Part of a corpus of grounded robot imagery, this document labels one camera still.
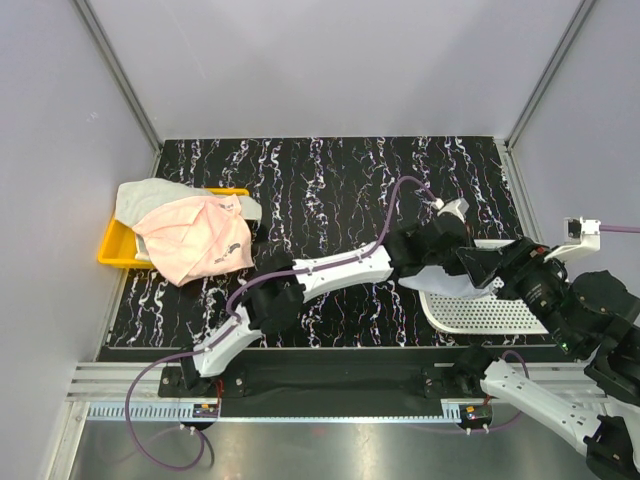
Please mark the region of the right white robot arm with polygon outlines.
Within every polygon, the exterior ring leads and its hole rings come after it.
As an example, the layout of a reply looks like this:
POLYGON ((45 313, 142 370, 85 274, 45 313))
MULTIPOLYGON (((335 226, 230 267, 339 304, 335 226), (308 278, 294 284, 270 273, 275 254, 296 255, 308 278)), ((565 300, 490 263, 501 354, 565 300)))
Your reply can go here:
POLYGON ((639 476, 639 299, 609 271, 568 280, 566 262, 597 245, 550 248, 521 238, 497 249, 463 247, 456 255, 472 284, 500 279, 500 300, 520 300, 561 351, 585 364, 615 405, 614 415, 584 411, 517 374, 487 349, 466 349, 446 375, 466 396, 481 392, 504 400, 554 431, 584 456, 600 479, 639 476))

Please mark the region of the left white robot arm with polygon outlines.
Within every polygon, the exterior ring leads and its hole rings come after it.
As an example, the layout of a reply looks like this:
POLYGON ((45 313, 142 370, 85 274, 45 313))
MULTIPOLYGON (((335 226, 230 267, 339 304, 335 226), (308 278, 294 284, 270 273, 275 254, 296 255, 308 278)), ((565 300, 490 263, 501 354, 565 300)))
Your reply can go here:
POLYGON ((334 290, 414 278, 428 267, 462 275, 457 251, 474 244, 461 216, 445 212, 424 225, 384 228, 376 241, 346 253, 307 260, 278 254, 231 295, 226 321, 180 360, 181 384, 208 394, 242 350, 291 327, 306 303, 334 290))

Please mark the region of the pink towel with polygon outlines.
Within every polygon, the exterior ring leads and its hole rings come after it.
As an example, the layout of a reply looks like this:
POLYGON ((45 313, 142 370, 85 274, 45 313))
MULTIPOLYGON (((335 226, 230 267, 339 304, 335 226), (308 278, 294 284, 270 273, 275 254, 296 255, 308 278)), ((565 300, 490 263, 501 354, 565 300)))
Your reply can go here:
POLYGON ((240 198, 192 196, 157 207, 132 227, 155 269, 175 286, 254 265, 240 198))

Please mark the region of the light blue towel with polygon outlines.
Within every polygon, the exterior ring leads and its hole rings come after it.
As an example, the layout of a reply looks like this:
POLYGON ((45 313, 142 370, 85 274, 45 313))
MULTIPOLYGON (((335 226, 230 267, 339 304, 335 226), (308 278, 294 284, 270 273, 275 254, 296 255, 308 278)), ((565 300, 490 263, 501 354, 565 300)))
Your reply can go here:
POLYGON ((470 277, 449 275, 441 266, 425 266, 416 275, 399 279, 405 288, 452 298, 480 298, 491 293, 490 287, 477 288, 470 277))

